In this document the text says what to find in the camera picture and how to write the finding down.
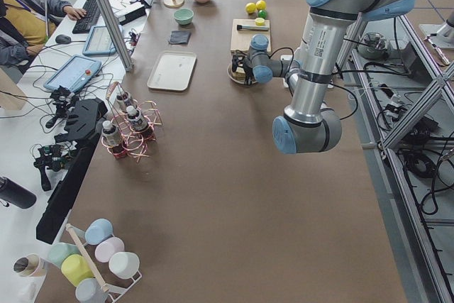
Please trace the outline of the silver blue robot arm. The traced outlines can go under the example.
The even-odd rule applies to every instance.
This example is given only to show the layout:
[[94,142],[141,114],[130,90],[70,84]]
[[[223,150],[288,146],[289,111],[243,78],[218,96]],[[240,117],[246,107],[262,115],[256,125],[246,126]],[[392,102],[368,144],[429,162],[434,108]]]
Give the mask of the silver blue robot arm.
[[243,69],[256,82],[283,77],[292,90],[292,102],[274,119],[276,147],[286,154],[319,153],[341,139],[341,120],[324,101],[348,26],[361,18],[395,18],[413,9],[416,0],[306,0],[309,13],[301,45],[291,61],[273,60],[269,40],[254,35],[243,59]]

